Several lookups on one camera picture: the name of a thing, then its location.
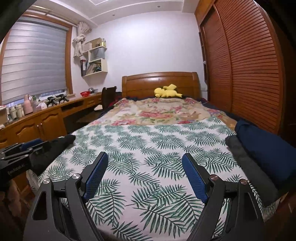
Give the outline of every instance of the wooden desk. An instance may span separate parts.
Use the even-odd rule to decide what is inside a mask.
[[[36,138],[50,141],[60,136],[67,135],[64,117],[77,113],[101,103],[101,93],[89,97],[70,99],[47,109],[37,111],[8,124],[0,130],[0,149],[15,143],[28,142]],[[22,173],[15,179],[20,192],[28,185],[26,174]]]

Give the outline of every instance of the louvered wardrobe door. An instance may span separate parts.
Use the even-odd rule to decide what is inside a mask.
[[[231,66],[227,41],[218,13],[211,8],[201,26],[204,31],[209,70],[210,102],[231,109]]]
[[[231,59],[232,112],[277,133],[282,77],[266,21],[253,0],[217,0],[215,6]]]

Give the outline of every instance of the floral bedding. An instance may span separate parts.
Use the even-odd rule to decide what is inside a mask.
[[[246,179],[225,145],[225,138],[233,131],[213,116],[174,125],[89,124],[74,134],[74,145],[41,176],[28,171],[28,180],[33,190],[48,177],[53,181],[65,180],[74,173],[81,173],[105,151],[109,156],[108,168],[87,208],[98,229],[114,240],[181,241],[188,238],[203,204],[195,197],[182,168],[181,158],[186,152],[209,173],[223,180]],[[263,218],[267,219],[275,212],[278,202],[263,207],[251,187]],[[227,205],[225,200],[214,236],[223,229]]]
[[[150,98],[141,101],[123,98],[114,109],[93,125],[157,125],[186,124],[200,121],[210,116],[217,117],[230,129],[234,130],[236,121],[229,118],[223,111],[209,109],[192,99]]]

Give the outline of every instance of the red basket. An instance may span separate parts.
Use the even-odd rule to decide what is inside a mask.
[[[90,91],[84,91],[84,92],[81,92],[80,94],[82,95],[82,97],[88,97],[91,94],[91,92]]]

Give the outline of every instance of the window blind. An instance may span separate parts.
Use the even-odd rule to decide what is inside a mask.
[[[65,44],[68,28],[21,17],[11,28],[4,52],[2,103],[66,89]]]

